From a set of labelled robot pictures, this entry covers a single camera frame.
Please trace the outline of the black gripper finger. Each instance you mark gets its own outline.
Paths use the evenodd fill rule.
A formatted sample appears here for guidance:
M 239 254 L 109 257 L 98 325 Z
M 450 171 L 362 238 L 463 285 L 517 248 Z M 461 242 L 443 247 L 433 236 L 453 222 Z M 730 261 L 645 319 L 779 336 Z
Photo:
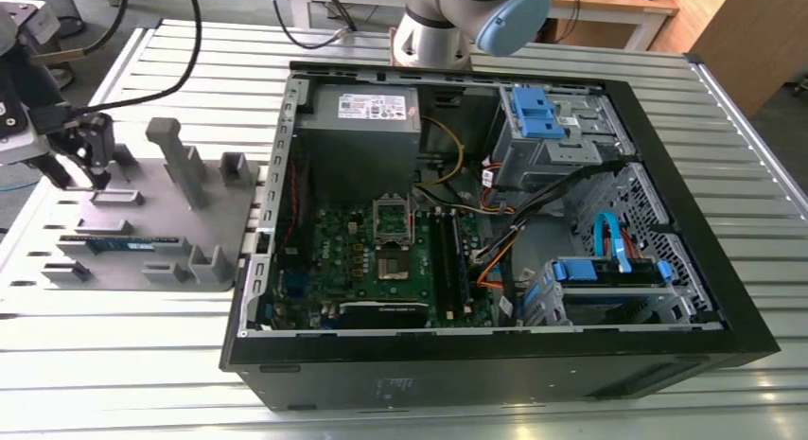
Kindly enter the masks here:
M 58 189 L 69 189 L 73 186 L 74 179 L 61 161 L 50 152 L 31 159 L 31 168 L 42 173 Z
M 67 130 L 66 155 L 82 170 L 94 189 L 106 189 L 111 180 L 107 166 L 114 159 L 114 121 L 109 114 L 91 113 Z

